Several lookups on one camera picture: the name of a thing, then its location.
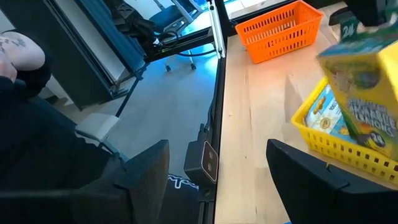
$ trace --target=yellow plastic basket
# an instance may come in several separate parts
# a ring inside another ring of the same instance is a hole
[[[398,185],[398,162],[372,149],[355,145],[304,125],[308,111],[327,83],[326,78],[321,80],[292,117],[292,123],[299,128],[308,147]]]

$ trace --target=snack package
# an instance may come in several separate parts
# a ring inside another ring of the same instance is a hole
[[[344,33],[318,56],[349,134],[358,144],[398,160],[398,26],[375,32]]]
[[[333,96],[333,91],[327,85],[311,106],[305,123],[308,127],[328,133],[342,140],[356,143],[349,136],[343,115]]]

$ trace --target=gray floor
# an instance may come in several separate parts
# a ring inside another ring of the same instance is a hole
[[[193,53],[211,50],[211,45],[193,49]],[[170,142],[170,173],[185,176],[183,163],[188,143],[196,140],[200,124],[207,120],[213,97],[217,56],[196,57],[196,70],[188,58],[178,57],[165,72],[164,60],[153,62],[144,73],[121,115],[121,122],[109,141],[128,157],[133,157],[161,139]],[[115,114],[123,99],[79,111],[76,106],[55,107],[74,120],[90,113]]]

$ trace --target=orange plastic basket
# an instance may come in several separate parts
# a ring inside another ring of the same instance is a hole
[[[241,24],[235,29],[253,63],[311,45],[317,39],[322,13],[295,1]]]

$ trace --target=tattooed arm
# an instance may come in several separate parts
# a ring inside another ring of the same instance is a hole
[[[19,71],[36,70],[45,62],[44,51],[33,40],[17,32],[0,34],[0,50]]]

